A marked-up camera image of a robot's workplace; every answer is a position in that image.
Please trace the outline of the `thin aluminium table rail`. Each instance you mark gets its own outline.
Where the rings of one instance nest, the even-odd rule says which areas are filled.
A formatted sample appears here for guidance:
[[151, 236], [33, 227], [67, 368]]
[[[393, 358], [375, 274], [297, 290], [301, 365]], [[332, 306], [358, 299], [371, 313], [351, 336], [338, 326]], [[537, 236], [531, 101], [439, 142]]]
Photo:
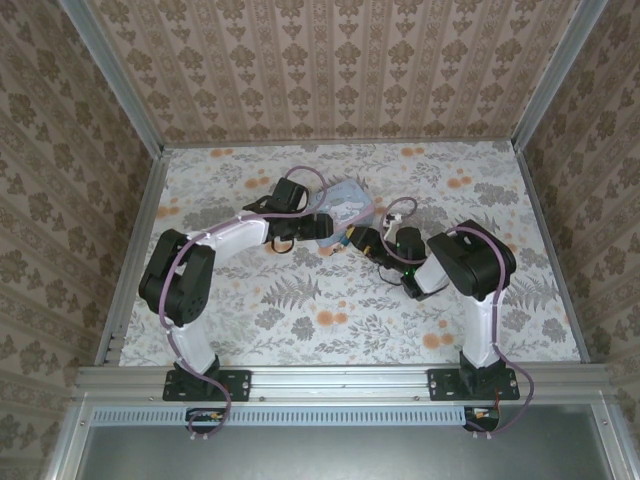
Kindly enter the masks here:
[[394, 138], [394, 139], [315, 139], [315, 140], [268, 140], [268, 141], [228, 141], [228, 142], [208, 142], [208, 143], [165, 143], [162, 151], [176, 149], [199, 149], [199, 148], [242, 148], [242, 147], [280, 147], [280, 146], [324, 146], [324, 145], [364, 145], [364, 144], [437, 144], [437, 143], [481, 143], [481, 142], [502, 142], [511, 147], [514, 140], [508, 137], [486, 137], [486, 138]]

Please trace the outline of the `grey metal panel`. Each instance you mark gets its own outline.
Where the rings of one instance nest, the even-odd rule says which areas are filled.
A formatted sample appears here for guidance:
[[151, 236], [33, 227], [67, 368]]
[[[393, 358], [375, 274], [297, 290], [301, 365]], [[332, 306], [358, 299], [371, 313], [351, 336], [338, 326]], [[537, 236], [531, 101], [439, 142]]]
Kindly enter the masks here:
[[627, 480], [588, 406], [537, 406], [510, 430], [453, 426], [94, 426], [74, 410], [46, 480]]

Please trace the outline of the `light blue cartoon pouch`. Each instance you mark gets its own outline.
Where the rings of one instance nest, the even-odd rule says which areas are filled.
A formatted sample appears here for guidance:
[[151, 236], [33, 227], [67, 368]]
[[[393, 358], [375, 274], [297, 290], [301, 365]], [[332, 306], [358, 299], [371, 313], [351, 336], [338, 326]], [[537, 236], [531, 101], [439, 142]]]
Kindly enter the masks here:
[[318, 212], [329, 214], [334, 222], [333, 234], [316, 241], [319, 247], [326, 248], [340, 243], [350, 226], [370, 227], [375, 206], [357, 181], [348, 178], [328, 188]]

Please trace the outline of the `small connector board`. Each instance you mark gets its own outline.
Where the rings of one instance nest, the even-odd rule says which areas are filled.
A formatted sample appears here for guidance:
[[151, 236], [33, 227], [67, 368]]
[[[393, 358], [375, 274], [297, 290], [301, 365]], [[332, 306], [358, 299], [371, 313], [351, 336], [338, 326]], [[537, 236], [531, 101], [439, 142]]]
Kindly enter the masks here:
[[186, 429], [193, 436], [208, 437], [224, 420], [225, 408], [188, 409], [185, 413]]
[[465, 407], [465, 424], [463, 428], [469, 432], [493, 432], [500, 422], [498, 407]]

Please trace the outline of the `aluminium side rail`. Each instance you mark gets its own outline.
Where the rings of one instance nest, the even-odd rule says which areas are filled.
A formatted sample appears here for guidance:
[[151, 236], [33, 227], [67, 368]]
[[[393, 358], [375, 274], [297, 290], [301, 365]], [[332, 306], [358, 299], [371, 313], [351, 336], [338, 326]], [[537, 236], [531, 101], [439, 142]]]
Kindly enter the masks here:
[[146, 251], [164, 189], [169, 158], [170, 149], [163, 149], [152, 162], [94, 360], [95, 366], [118, 366], [139, 281], [144, 270]]

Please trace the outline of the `aluminium frame post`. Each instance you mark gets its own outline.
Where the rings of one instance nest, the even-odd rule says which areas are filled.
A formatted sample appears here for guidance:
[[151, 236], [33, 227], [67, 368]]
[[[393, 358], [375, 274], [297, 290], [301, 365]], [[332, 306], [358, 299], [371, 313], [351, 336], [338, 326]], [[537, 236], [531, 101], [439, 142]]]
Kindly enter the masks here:
[[142, 96], [136, 92], [117, 58], [115, 48], [91, 12], [88, 0], [60, 0], [60, 3], [145, 148], [152, 157], [159, 158], [164, 142], [144, 107]]
[[512, 146], [522, 152], [531, 140], [554, 96], [566, 79], [573, 63], [597, 23], [608, 0], [580, 0], [558, 46], [541, 76], [514, 133]]

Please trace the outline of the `aluminium frame beam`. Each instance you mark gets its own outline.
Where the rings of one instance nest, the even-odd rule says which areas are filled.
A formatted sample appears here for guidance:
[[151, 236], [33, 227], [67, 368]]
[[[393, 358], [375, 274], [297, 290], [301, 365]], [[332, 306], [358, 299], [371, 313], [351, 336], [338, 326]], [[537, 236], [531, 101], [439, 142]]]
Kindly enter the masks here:
[[[432, 370], [442, 365], [249, 366], [248, 402], [303, 404], [427, 404]], [[597, 364], [533, 363], [524, 366], [534, 381], [535, 405], [589, 404], [614, 397], [606, 368]], [[158, 405], [166, 367], [84, 367], [75, 401], [95, 404]]]

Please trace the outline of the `floral tablecloth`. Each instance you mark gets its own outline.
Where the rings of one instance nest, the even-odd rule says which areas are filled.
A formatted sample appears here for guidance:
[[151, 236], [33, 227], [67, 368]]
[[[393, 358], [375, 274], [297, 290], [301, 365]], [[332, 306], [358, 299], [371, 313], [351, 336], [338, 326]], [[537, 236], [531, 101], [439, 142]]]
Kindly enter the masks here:
[[[514, 253], [501, 350], [518, 362], [580, 358], [528, 189], [506, 142], [199, 148], [170, 151], [151, 239], [198, 232], [270, 193], [284, 175], [317, 190], [353, 178], [375, 213], [407, 213], [424, 237], [473, 220]], [[227, 365], [454, 362], [464, 305], [454, 288], [415, 301], [353, 247], [254, 247], [217, 269], [206, 338]]]

